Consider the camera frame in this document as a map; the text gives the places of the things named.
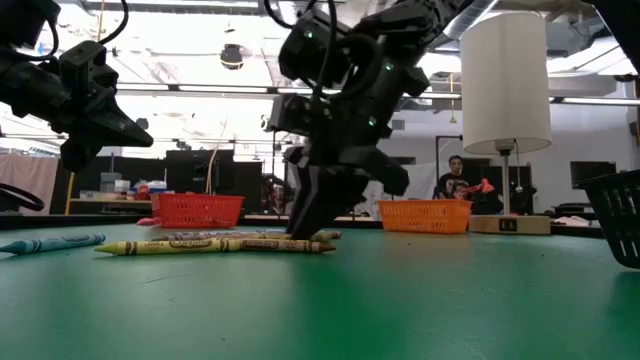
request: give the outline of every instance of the ceiling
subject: ceiling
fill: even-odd
[[[60,51],[87,39],[97,39],[100,28],[101,0],[57,0],[62,7],[58,21]],[[127,28],[113,42],[107,62],[120,74],[120,83],[192,84],[232,86],[296,87],[280,74],[277,56],[285,30],[265,15],[262,1],[209,0],[128,0],[131,14]],[[278,13],[289,23],[305,2],[272,1]],[[389,0],[348,0],[338,2],[340,21],[354,25],[367,15],[393,3]],[[550,51],[548,69],[552,78],[574,78],[626,74],[633,71],[612,37],[592,41],[591,36],[603,28],[593,10],[574,0],[502,0],[494,4],[493,16],[505,11],[530,11],[548,17],[547,33]],[[120,0],[105,0],[101,37],[112,32],[123,13]],[[34,52],[47,53],[51,34],[45,27]],[[243,47],[244,67],[227,70],[220,63],[225,44]],[[460,90],[460,57],[456,41],[444,42],[428,53],[420,66],[433,81],[435,91]],[[211,98],[169,98],[151,96],[119,96],[118,102],[131,118],[149,120],[149,132],[157,139],[152,153],[163,153],[164,147],[175,148],[174,138],[245,139],[266,141],[271,134],[259,127],[261,116],[268,115],[271,100],[238,100]],[[413,109],[411,102],[403,102]],[[450,109],[450,101],[442,107]],[[428,107],[439,109],[433,101]],[[0,115],[7,108],[0,108]],[[47,124],[34,118],[18,120],[6,113],[4,133],[40,134],[51,137]],[[55,147],[60,141],[43,139],[43,146]],[[214,142],[196,142],[193,147],[210,148]],[[260,151],[269,152],[268,148]]]

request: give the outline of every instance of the black basket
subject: black basket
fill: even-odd
[[[578,183],[616,260],[640,269],[640,170],[606,175]]]

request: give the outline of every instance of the lamp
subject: lamp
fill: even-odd
[[[526,153],[551,145],[546,54],[545,22],[533,14],[499,15],[480,22],[462,37],[465,151],[499,154],[503,159],[505,216],[472,217],[471,231],[523,233],[520,221],[546,224],[525,233],[549,231],[548,218],[512,217],[509,203],[512,151]]]

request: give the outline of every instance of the lamp base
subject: lamp base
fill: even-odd
[[[503,235],[551,235],[548,216],[471,215],[469,231]]]

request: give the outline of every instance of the curtain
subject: curtain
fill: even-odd
[[[0,155],[0,183],[15,186],[42,199],[44,209],[35,212],[20,208],[25,215],[49,215],[58,159],[22,155]]]

